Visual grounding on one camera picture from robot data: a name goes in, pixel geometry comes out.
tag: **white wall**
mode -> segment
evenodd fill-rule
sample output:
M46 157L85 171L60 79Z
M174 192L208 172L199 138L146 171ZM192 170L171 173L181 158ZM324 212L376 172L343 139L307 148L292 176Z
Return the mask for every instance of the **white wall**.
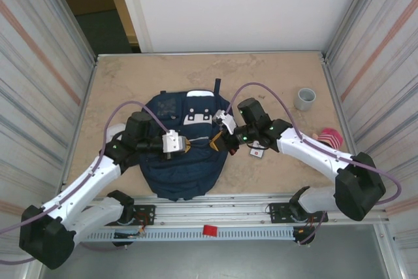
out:
M351 0L126 0L143 52L322 50Z

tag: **white tag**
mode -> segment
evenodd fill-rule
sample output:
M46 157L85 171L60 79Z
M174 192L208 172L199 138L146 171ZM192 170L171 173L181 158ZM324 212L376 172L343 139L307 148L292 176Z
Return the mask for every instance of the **white tag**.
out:
M258 142L258 140L255 140L253 142L253 144L250 144L252 147L257 147L257 148L264 148L264 146L261 146L260 143ZM264 154L265 150L258 150L256 148L252 148L249 151L249 154L254 156L254 157L258 157L258 158L262 158L263 154Z

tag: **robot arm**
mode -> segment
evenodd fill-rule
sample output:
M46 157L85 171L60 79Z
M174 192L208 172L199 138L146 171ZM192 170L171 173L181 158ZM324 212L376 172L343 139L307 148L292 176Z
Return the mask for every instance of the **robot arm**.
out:
M126 128L105 146L100 164L94 162L59 195L41 208L28 207L22 221L51 210L20 229L19 247L56 269L71 255L74 247L96 229L114 221L127 223L133 218L133 199L113 191L98 205L85 209L97 194L129 167L138 164L143 153L157 153L170 159L187 151L186 139L173 130L162 136L151 137L152 118L145 112L134 112Z
M214 120L225 129L211 141L213 149L227 150L233 155L241 144L257 140L264 147L303 161L334 184L329 188L304 187L292 197L290 209L298 221L315 212L328 210L340 210L347 217L361 221L386 192L378 173L339 160L343 157L374 167L369 155L359 153L352 156L339 152L305 134L302 134L301 140L290 123L281 119L271 120L254 98L242 101L238 109L246 123L240 127L233 128L235 122L231 123L231 116L225 112L215 115ZM315 144L323 152L306 142ZM324 152L337 155L337 158L331 158Z

